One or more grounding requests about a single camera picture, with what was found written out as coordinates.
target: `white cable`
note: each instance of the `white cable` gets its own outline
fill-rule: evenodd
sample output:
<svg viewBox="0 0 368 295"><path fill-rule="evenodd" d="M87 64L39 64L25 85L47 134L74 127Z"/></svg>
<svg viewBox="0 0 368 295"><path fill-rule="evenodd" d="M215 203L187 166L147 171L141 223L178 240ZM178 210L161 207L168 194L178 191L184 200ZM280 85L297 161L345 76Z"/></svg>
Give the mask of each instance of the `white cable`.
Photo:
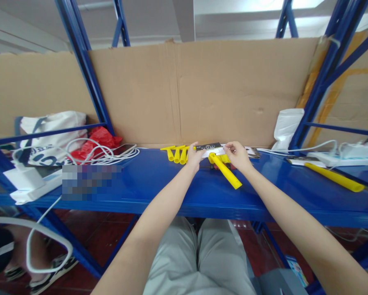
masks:
<svg viewBox="0 0 368 295"><path fill-rule="evenodd" d="M84 141L84 140L92 141L97 145L91 150L91 152L88 154L88 156L86 157L86 159L84 161L73 158L73 156L69 152L69 147L71 146L71 144L73 144L75 141L80 141L80 140L81 141ZM13 151L13 154L12 154L13 155L13 160L16 163L19 163L19 160L16 157L16 152L18 152L20 150L25 150L25 149L30 149L30 148L40 148L40 147L41 146L29 146L29 147L22 147L22 148L16 149L16 150ZM92 140L90 138L77 138L77 139L74 139L74 140L70 141L67 144L65 149L63 149L59 146L51 146L51 145L48 146L48 147L49 148L58 148L59 150L62 150L64 153L67 154L68 158L72 161L72 163L74 165L78 165L77 163L80 163L80 165L84 165L86 163L90 163L90 164L93 164L93 165L114 165L114 164L117 164L119 162L122 162L123 160L134 158L140 153L140 150L135 148L135 149L129 151L127 154L124 154L122 156L121 155L116 156L113 153L113 151L115 149L110 149L110 148L108 148L104 145L100 145L98 142L96 142L95 140ZM103 153L105 155L103 157L90 160L90 157L93 156L94 151L96 151L99 148L102 150L102 152L97 154L97 155L94 155L94 157L97 157L97 156L99 156Z"/></svg>
<svg viewBox="0 0 368 295"><path fill-rule="evenodd" d="M262 148L258 148L257 150L260 150L262 152L268 152L270 154L276 154L275 152L299 152L299 151L304 151L304 150L313 150L315 148L319 148L321 146L324 146L330 142L334 142L334 150L337 149L337 146L338 146L338 142L335 140L335 139L332 139L332 140L329 140L329 141L326 141L326 142L323 142L321 143L320 145L317 145L317 146L314 146L314 147L308 147L308 148L305 148L305 149L298 149L298 150L269 150L269 149L262 149ZM289 154L280 154L282 156L290 156Z"/></svg>
<svg viewBox="0 0 368 295"><path fill-rule="evenodd" d="M327 230L329 230L332 234L336 235L337 237L339 237L339 238L341 238L342 240L347 241L347 242L355 242L355 241L357 241L357 239L359 238L360 233L363 231L363 229L361 228L361 229L359 229L359 231L354 235L353 239L346 239L346 238L343 238L343 237L341 237L340 235L338 235L336 232L334 232L334 231L330 230L330 229L328 228L328 226L325 226L325 228L326 228Z"/></svg>
<svg viewBox="0 0 368 295"><path fill-rule="evenodd" d="M339 160L338 160L338 162L337 162L334 166L332 166L331 168L328 168L328 170L333 170L335 167L338 167L338 166L339 166L339 164L341 163L341 161L342 161L342 159L343 159L343 156L342 156L342 146L343 146L344 144L349 144L349 143L341 143L341 144L339 145L339 147L338 147Z"/></svg>
<svg viewBox="0 0 368 295"><path fill-rule="evenodd" d="M37 224L39 224L42 221L42 219L45 218L47 213L49 213L49 211L55 206L55 204L58 203L59 200L61 200L61 196L49 207L49 209L46 210L46 212L41 216L41 218L39 218L39 220L36 222ZM64 267L65 263L67 263L67 261L69 260L69 258L72 255L72 253L69 253L69 250L68 250L68 254L66 255L64 261L61 263L60 266L58 266L56 268L37 269L37 268L34 268L32 266L32 264L31 264L31 239L32 239L32 235L34 234L35 229L36 229L35 227L32 228L32 230L29 233L28 238L27 238L26 263L27 263L27 267L28 267L29 271L34 272L34 273L50 273L50 272L56 272L56 271L60 270L61 268Z"/></svg>
<svg viewBox="0 0 368 295"><path fill-rule="evenodd" d="M30 268L30 271L32 271L32 272L35 272L35 273L55 272L55 271L61 269L65 265L65 263L67 263L68 259L72 256L72 253L73 253L72 244L67 239L65 239L62 236L56 234L55 232L51 231L50 229L44 227L43 225L40 225L39 223L36 223L34 221L31 221L31 220L18 219L18 218L12 218L12 217L0 217L0 223L20 225L20 226L24 226L24 227L29 227L32 230L37 230L38 232L43 233L44 235L48 236L49 238L52 238L52 239L56 240L57 242L62 244L67 249L68 254L67 254L67 257L62 262L62 264L58 268L48 269L48 270L38 270L38 269L34 269L32 267L30 268L31 264L28 263L28 259L29 259L28 253L29 252L27 252L27 267Z"/></svg>

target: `white power strip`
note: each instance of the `white power strip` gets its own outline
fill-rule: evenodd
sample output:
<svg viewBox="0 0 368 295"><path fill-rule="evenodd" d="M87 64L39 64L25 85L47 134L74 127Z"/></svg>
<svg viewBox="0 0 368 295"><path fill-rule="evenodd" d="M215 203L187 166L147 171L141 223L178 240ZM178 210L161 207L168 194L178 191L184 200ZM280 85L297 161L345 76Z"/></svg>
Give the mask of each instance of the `white power strip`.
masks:
<svg viewBox="0 0 368 295"><path fill-rule="evenodd" d="M311 152L307 157L315 157L327 167L334 166L368 166L368 157L340 159L339 156L330 156L328 152Z"/></svg>
<svg viewBox="0 0 368 295"><path fill-rule="evenodd" d="M16 205L23 205L28 202L35 201L48 192L62 185L62 169L43 178L44 186L33 190L17 190L11 193L12 199L16 201Z"/></svg>

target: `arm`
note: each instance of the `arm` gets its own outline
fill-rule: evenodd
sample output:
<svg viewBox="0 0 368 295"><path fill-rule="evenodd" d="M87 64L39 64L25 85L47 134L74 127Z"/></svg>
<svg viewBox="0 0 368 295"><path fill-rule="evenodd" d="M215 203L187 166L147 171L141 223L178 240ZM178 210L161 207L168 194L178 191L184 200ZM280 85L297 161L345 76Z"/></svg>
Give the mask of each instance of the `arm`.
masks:
<svg viewBox="0 0 368 295"><path fill-rule="evenodd" d="M191 144L188 163L147 206L92 294L143 294L159 243L199 170L204 151Z"/></svg>
<svg viewBox="0 0 368 295"><path fill-rule="evenodd" d="M368 273L312 215L251 164L239 142L226 144L232 164L250 182L281 229L298 248L325 292L368 295Z"/></svg>

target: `white ceiling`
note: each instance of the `white ceiling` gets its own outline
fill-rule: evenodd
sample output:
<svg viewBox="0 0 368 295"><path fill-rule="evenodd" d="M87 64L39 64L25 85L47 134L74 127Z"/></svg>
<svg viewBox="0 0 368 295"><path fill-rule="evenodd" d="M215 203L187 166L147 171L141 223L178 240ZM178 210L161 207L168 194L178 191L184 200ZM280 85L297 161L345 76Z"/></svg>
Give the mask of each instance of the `white ceiling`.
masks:
<svg viewBox="0 0 368 295"><path fill-rule="evenodd" d="M105 1L78 0L77 3L82 5ZM264 0L218 0L218 9L207 9L215 3L213 0L194 1L196 40L267 39L275 36L280 11L240 12L232 9L233 2ZM295 9L299 36L322 35L335 3L336 0L324 0L312 9ZM176 41L181 40L180 32L185 29L185 18L184 21L177 21L179 11L175 11L173 0L123 0L123 6L132 44L163 42L172 37ZM196 7L202 9L197 13ZM0 0L0 9L65 42L68 41L53 0ZM117 22L113 7L82 11L81 16L91 44L108 47Z"/></svg>

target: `white plastic bag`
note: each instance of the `white plastic bag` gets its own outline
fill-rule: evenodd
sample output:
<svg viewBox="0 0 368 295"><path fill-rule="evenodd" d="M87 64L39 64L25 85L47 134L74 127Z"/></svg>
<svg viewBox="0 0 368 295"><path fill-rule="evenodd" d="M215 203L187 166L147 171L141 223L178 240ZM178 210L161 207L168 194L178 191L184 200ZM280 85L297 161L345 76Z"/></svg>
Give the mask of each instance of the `white plastic bag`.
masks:
<svg viewBox="0 0 368 295"><path fill-rule="evenodd" d="M15 121L15 133L19 135L20 128L27 134L33 134L84 126L85 123L86 114L76 111L65 111L39 118L18 117ZM87 137L86 129L23 140L19 147L36 146L37 148L28 149L31 152L23 150L16 156L21 159L21 162L28 162L30 165L62 166L67 154L60 149L53 148L53 146L65 149L68 142L81 137ZM84 141L76 141L71 144L69 152L79 149L83 143Z"/></svg>
<svg viewBox="0 0 368 295"><path fill-rule="evenodd" d="M288 150L298 124L304 116L304 109L286 109L279 112L277 124L274 130L274 138L277 141L272 150Z"/></svg>

